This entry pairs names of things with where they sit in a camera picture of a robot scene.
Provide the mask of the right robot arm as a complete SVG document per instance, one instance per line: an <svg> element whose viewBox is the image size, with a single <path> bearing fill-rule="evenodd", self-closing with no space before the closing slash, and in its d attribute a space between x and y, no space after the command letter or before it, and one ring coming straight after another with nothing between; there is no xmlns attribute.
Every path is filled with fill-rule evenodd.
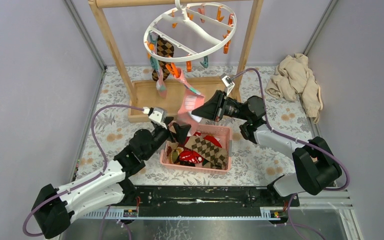
<svg viewBox="0 0 384 240"><path fill-rule="evenodd" d="M342 176L342 169L323 138L302 141L270 128L265 102L260 96L238 102L217 90L192 114L215 122L224 116L244 120L239 129L245 140L269 147L293 160L295 173L281 176L268 185L266 198L273 206L281 205L295 193L315 196Z"/></svg>

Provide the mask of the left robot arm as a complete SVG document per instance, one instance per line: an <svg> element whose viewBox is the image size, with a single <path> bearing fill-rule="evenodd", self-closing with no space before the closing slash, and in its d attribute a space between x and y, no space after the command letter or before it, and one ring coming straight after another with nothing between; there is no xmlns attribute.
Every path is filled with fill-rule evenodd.
<svg viewBox="0 0 384 240"><path fill-rule="evenodd" d="M40 235L52 239L62 234L77 219L104 206L132 204L136 187L129 180L145 167L145 162L166 143L185 142L191 129L189 124L179 125L173 117L162 125L153 124L153 131L137 130L128 145L106 168L59 187L47 184L41 188L31 212L41 229Z"/></svg>

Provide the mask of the brown beige argyle sock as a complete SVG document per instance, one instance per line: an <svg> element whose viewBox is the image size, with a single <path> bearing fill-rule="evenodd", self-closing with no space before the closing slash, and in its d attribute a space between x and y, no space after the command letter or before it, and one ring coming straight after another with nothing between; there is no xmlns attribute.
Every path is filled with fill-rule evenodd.
<svg viewBox="0 0 384 240"><path fill-rule="evenodd" d="M156 54L160 57L173 57L174 56L174 45L169 42L168 40L158 36L157 42L156 42ZM159 68L162 69L162 80L165 81L167 77L171 74L170 71L167 69L167 62L158 60Z"/></svg>

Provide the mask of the pink sock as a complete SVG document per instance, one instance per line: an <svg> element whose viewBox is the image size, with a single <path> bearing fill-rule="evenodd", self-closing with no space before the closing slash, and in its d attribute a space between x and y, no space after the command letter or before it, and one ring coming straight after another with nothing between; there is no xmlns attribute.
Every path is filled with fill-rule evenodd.
<svg viewBox="0 0 384 240"><path fill-rule="evenodd" d="M205 96L188 83L183 71L179 67L177 67L177 71L179 77L175 77L175 79L185 86L182 104L177 112L177 123L181 126L190 125L190 130L187 134L190 137L194 135L199 123L203 120L202 117L194 115L192 111L205 103Z"/></svg>
<svg viewBox="0 0 384 240"><path fill-rule="evenodd" d="M159 61L154 57L150 58L151 66L157 73L157 81L156 81L156 89L158 94L165 99L167 97L167 88L164 83L164 73L162 68L160 67Z"/></svg>

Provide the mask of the plain red sock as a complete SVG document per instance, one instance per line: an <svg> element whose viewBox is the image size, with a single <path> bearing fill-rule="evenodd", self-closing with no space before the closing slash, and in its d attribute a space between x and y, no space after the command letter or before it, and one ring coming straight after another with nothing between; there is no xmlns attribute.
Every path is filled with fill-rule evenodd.
<svg viewBox="0 0 384 240"><path fill-rule="evenodd" d="M213 145L215 145L215 146L217 146L219 148L223 148L223 146L220 143L220 139L219 138L216 138L216 137L214 137L212 135L206 135L203 139L211 142Z"/></svg>

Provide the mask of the red white patterned sock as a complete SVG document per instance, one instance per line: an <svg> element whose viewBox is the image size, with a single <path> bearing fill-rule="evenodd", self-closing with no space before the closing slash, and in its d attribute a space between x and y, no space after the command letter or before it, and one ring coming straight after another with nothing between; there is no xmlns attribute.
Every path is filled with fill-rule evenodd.
<svg viewBox="0 0 384 240"><path fill-rule="evenodd" d="M183 162L190 162L193 164L201 163L204 158L193 150L184 150L179 154L179 160Z"/></svg>

